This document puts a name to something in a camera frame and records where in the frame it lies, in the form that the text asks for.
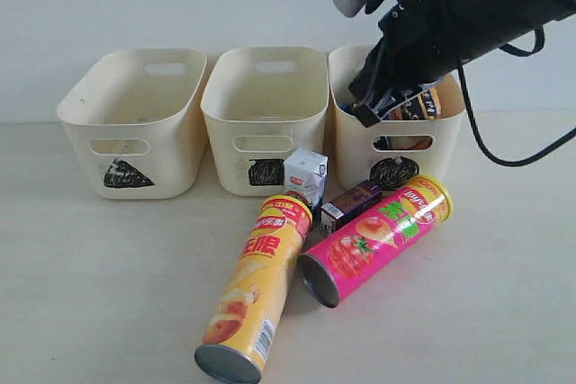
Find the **black triangle label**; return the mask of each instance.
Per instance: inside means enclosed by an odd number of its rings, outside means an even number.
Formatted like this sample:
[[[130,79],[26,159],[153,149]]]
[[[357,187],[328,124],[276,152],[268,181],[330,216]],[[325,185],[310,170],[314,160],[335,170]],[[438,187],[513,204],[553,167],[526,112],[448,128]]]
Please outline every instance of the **black triangle label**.
[[[104,187],[106,188],[124,189],[146,186],[154,186],[154,182],[138,169],[120,159],[114,159],[104,175]]]

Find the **table surface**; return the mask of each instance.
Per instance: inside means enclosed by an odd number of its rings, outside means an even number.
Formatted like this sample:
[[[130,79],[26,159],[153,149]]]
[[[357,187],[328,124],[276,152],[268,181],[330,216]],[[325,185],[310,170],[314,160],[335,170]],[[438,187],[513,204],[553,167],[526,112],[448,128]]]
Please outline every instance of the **table surface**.
[[[479,122],[497,154],[522,157],[575,119]],[[575,144],[503,168],[464,120],[445,177],[453,217],[337,308],[296,276],[262,382],[573,383]],[[340,192],[330,170],[326,197]],[[0,125],[0,381],[217,382],[194,348],[261,201],[220,187],[210,149],[185,194],[107,201],[58,124]]]

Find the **plastic basket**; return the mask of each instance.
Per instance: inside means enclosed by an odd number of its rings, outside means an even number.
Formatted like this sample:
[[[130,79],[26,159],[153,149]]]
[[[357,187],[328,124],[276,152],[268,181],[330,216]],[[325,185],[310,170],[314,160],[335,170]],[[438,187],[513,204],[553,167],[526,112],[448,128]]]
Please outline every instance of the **plastic basket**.
[[[100,59],[58,106],[88,182],[108,199],[165,199],[194,183],[208,138],[207,57],[127,49]]]
[[[328,80],[326,55],[309,48],[245,47],[218,59],[201,107],[225,190],[281,193],[294,149],[322,151]]]
[[[352,189],[363,180],[371,179],[386,192],[398,189],[418,173],[442,180],[464,117],[460,87],[450,75],[436,87],[441,103],[438,120],[381,121],[365,128],[338,105],[356,100],[347,87],[372,47],[344,47],[328,56],[338,180],[346,189]],[[379,150],[374,145],[379,137],[415,136],[431,137],[432,144],[422,150]]]

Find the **black cable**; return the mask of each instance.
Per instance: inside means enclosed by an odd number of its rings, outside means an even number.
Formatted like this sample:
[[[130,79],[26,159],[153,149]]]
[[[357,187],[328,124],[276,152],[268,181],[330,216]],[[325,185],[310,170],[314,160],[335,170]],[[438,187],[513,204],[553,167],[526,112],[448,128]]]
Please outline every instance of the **black cable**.
[[[563,146],[568,141],[576,137],[576,128],[568,132],[567,134],[563,135],[562,137],[558,138],[555,142],[550,144],[549,146],[543,148],[539,152],[533,154],[530,157],[525,159],[520,159],[518,161],[507,161],[505,159],[500,159],[499,157],[495,156],[493,153],[489,151],[489,149],[484,144],[482,137],[480,135],[480,131],[478,130],[478,124],[476,123],[476,118],[474,116],[474,111],[472,108],[472,103],[470,101],[470,95],[468,93],[468,84],[466,84],[466,76],[464,74],[464,66],[462,64],[462,60],[460,56],[457,56],[457,70],[458,70],[458,78],[460,80],[460,86],[462,87],[462,94],[464,99],[464,105],[466,107],[466,112],[468,113],[468,120],[470,121],[470,126],[472,128],[472,133],[474,138],[476,139],[476,144],[482,151],[482,153],[489,158],[490,161],[494,162],[498,165],[508,166],[508,167],[518,167],[518,166],[526,166],[533,164],[536,161],[539,161],[545,156],[550,155],[560,146]]]

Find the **tomato image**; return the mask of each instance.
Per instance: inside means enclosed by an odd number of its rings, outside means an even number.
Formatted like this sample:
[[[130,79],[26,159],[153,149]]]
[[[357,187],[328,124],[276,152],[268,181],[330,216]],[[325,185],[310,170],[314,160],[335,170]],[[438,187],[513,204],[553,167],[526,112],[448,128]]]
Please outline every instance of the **tomato image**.
[[[354,278],[372,262],[375,252],[365,238],[345,236],[330,245],[328,259],[340,274]]]

